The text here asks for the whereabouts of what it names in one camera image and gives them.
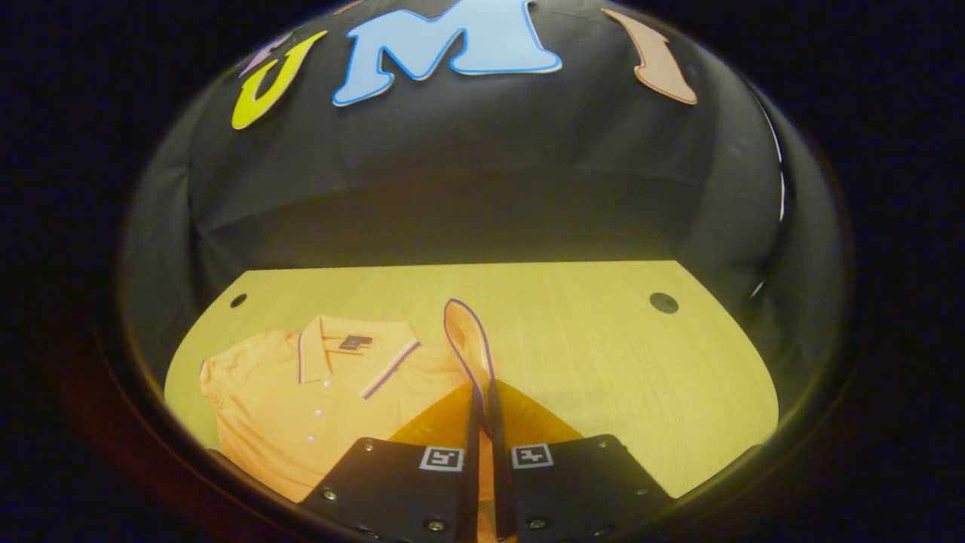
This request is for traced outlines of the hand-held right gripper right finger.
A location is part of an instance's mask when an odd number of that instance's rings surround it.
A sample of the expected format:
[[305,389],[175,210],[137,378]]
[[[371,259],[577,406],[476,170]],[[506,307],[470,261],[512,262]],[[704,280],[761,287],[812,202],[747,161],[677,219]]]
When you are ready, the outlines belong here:
[[487,391],[497,534],[625,543],[672,498],[614,435],[583,437],[500,379]]

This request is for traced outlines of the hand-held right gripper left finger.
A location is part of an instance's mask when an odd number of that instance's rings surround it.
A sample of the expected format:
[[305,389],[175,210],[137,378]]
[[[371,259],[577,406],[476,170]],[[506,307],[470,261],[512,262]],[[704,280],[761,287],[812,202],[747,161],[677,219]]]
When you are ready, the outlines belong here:
[[301,508],[342,543],[476,543],[480,412],[462,385],[393,439],[360,437]]

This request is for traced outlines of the orange T-shirt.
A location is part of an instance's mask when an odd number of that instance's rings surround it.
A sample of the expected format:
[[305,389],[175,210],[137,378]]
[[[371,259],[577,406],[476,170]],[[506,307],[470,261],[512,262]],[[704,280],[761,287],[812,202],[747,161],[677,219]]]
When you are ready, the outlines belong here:
[[211,355],[200,390],[221,454],[300,502],[361,437],[456,448],[473,400],[487,404],[495,365],[483,324],[449,299],[430,323],[401,314],[317,314]]

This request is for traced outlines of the black backdrop cloth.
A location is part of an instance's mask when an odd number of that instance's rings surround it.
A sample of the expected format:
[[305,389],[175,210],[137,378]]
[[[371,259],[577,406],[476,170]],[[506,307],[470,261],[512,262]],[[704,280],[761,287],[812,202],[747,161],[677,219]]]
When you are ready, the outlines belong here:
[[132,189],[134,353],[248,269],[675,260],[782,413],[835,373],[853,284],[831,168],[713,49],[609,0],[362,0],[214,76]]

